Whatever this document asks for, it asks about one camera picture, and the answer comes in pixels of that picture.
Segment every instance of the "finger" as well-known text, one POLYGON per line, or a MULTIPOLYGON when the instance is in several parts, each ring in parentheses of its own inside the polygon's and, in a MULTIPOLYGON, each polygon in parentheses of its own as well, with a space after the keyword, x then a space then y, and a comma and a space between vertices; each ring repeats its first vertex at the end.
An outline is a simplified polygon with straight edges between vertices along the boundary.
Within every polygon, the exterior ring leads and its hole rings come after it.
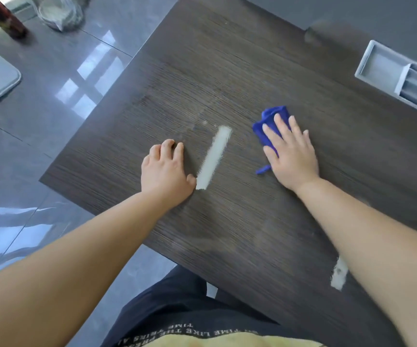
POLYGON ((160 148, 161 145, 154 145, 151 147, 151 150, 149 151, 149 157, 152 160, 159 160, 160 159, 160 148))
POLYGON ((195 178, 195 176, 192 174, 189 174, 186 180, 188 181, 189 185, 191 185, 191 187, 195 189, 195 185, 197 184, 197 179, 195 178))
POLYGON ((304 136, 304 140, 306 141, 306 145, 308 146, 308 148, 311 151, 314 151, 313 144, 311 143, 311 140, 310 140, 310 131, 309 130, 305 130, 303 132, 303 136, 304 136))
POLYGON ((160 149, 160 158, 170 160, 171 159, 171 147, 175 143, 173 139, 166 139, 160 149))
POLYGON ((298 145, 305 147, 306 142, 304 141, 303 134, 301 133, 300 127, 298 126, 295 116, 290 116, 289 125, 290 129, 292 130, 293 137, 297 141, 298 145))
POLYGON ((177 144, 175 151, 173 152, 173 160, 177 160, 182 163, 184 157, 184 145, 182 142, 177 144))
POLYGON ((263 151, 266 155, 266 158, 268 158, 268 161, 269 161, 270 165, 273 165, 273 164, 277 163, 278 158, 277 158, 276 152, 271 147, 264 146, 263 151))
POLYGON ((144 168, 145 166, 147 166, 149 164, 149 161, 150 160, 151 160, 151 157, 149 157, 149 155, 147 155, 146 157, 144 157, 143 163, 141 164, 141 168, 144 168))
POLYGON ((290 131, 287 124, 282 120, 282 117, 279 113, 274 116, 274 122, 276 123, 276 127, 279 129, 279 132, 281 133, 284 141, 293 145, 295 143, 295 139, 293 138, 292 131, 290 131))
POLYGON ((263 124, 263 132, 266 134, 266 136, 271 141, 271 143, 273 144, 273 146, 275 147, 277 151, 279 151, 280 149, 283 149, 286 146, 286 143, 284 142, 284 140, 278 134, 276 134, 271 128, 269 128, 268 125, 263 124))

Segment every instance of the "person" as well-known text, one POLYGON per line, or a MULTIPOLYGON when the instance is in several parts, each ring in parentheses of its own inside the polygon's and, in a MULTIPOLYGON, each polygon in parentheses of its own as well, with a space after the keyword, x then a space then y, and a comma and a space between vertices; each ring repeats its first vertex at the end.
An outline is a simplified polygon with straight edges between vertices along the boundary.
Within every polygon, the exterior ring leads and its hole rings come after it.
MULTIPOLYGON (((282 137, 264 127, 278 152, 264 147, 275 176, 306 205, 405 343, 417 347, 417 231, 321 179, 309 132, 294 117, 291 130, 279 115, 275 123, 282 137)), ((0 346, 69 342, 159 218, 194 191, 183 144, 172 153, 173 144, 155 145, 144 158, 140 193, 0 271, 0 346)), ((321 345, 204 297, 204 286, 177 267, 124 307, 102 345, 321 345)))

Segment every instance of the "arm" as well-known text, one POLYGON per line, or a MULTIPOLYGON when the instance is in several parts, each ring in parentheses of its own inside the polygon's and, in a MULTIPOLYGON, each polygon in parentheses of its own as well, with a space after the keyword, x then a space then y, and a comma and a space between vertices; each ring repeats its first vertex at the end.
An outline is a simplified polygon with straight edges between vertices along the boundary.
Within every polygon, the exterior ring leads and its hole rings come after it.
POLYGON ((279 154, 265 147, 277 179, 303 201, 406 344, 417 347, 417 231, 319 178, 309 132, 294 117, 292 131, 279 115, 275 122, 283 138, 264 131, 279 154))
POLYGON ((65 346, 161 216, 186 199, 183 145, 151 148, 142 191, 0 271, 0 346, 65 346))

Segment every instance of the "wooden table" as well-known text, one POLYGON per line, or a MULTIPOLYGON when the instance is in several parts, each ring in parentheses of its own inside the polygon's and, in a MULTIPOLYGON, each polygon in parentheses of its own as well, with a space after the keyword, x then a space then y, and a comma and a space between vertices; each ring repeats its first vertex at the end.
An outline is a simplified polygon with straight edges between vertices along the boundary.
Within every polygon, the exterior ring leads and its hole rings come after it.
POLYGON ((209 187, 145 244, 328 346, 400 346, 351 275, 342 292, 330 286, 338 254, 291 192, 255 175, 266 159, 251 126, 286 104, 310 130, 323 177, 417 228, 417 110, 342 74, 339 58, 303 38, 242 0, 180 0, 41 180, 98 214, 140 190, 151 145, 183 141, 196 172, 227 125, 209 187))

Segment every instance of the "dark red bottle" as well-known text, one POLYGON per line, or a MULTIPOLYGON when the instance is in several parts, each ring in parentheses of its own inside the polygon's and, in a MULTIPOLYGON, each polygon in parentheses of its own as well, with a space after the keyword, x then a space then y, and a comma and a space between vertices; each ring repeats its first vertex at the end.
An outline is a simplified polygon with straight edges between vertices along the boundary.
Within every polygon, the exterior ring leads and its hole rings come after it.
POLYGON ((0 27, 15 39, 24 38, 28 30, 22 22, 0 2, 0 27))

